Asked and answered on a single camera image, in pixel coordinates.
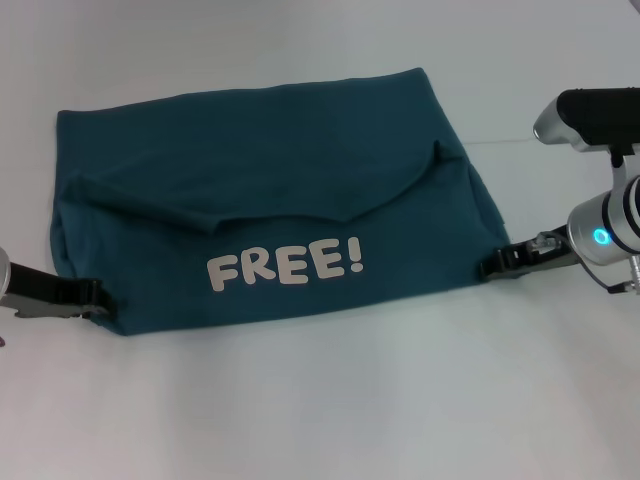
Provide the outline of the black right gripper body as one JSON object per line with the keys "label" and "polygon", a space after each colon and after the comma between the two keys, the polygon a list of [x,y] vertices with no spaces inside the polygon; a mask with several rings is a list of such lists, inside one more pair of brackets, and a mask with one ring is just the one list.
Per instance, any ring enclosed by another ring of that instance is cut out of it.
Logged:
{"label": "black right gripper body", "polygon": [[540,232],[535,238],[505,248],[505,273],[517,278],[529,273],[574,266],[578,256],[569,242],[567,226]]}

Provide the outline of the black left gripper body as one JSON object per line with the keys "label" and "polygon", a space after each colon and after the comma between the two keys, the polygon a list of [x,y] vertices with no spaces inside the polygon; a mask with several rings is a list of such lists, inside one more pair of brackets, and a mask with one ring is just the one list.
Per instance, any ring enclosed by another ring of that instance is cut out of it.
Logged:
{"label": "black left gripper body", "polygon": [[83,315],[79,283],[11,263],[7,307],[18,318],[73,318]]}

